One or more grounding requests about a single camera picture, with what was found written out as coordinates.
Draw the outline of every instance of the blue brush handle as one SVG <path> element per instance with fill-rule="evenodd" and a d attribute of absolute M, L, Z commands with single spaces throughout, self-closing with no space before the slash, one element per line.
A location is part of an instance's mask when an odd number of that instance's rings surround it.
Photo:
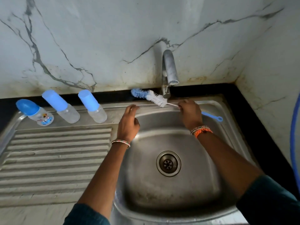
<path fill-rule="evenodd" d="M 203 115 L 205 115 L 205 116 L 208 116 L 208 117 L 211 117 L 211 118 L 214 118 L 214 119 L 216 119 L 217 121 L 223 121 L 223 118 L 221 117 L 221 116 L 213 116 L 213 115 L 211 115 L 211 114 L 209 114 L 209 113 L 206 113 L 206 112 L 201 112 Z"/>

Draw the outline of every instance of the forearm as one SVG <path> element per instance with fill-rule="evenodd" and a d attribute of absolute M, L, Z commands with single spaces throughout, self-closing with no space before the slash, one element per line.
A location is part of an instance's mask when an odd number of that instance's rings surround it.
<path fill-rule="evenodd" d="M 215 134 L 201 133 L 198 140 L 238 197 L 242 196 L 251 183 L 263 174 L 262 170 L 249 163 Z"/>
<path fill-rule="evenodd" d="M 127 145 L 114 143 L 78 203 L 84 203 L 107 219 L 110 216 L 120 166 Z"/>

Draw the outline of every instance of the ridged drain board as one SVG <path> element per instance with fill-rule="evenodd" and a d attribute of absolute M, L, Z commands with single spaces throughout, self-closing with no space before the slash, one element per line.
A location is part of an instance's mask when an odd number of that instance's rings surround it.
<path fill-rule="evenodd" d="M 0 158 L 0 207 L 76 202 L 107 155 L 111 130 L 16 131 Z"/>

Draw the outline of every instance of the marble wall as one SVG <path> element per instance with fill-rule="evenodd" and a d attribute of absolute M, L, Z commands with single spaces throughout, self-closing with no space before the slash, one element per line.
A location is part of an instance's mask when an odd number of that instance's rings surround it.
<path fill-rule="evenodd" d="M 252 55 L 236 84 L 290 162 L 290 125 L 300 92 L 300 0 L 287 2 L 275 19 L 264 35 L 241 51 Z M 296 132 L 300 171 L 299 135 L 300 117 Z"/>
<path fill-rule="evenodd" d="M 0 0 L 0 98 L 233 82 L 286 0 Z"/>

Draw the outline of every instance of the hand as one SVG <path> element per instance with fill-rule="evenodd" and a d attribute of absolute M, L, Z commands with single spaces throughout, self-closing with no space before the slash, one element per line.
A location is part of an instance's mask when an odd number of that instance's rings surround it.
<path fill-rule="evenodd" d="M 121 118 L 118 126 L 117 139 L 125 140 L 130 143 L 137 135 L 140 129 L 139 121 L 135 118 L 135 113 L 139 109 L 139 106 L 134 104 L 126 107 L 125 113 Z"/>
<path fill-rule="evenodd" d="M 202 113 L 198 104 L 193 100 L 183 100 L 178 103 L 182 113 L 183 124 L 189 131 L 203 125 Z"/>

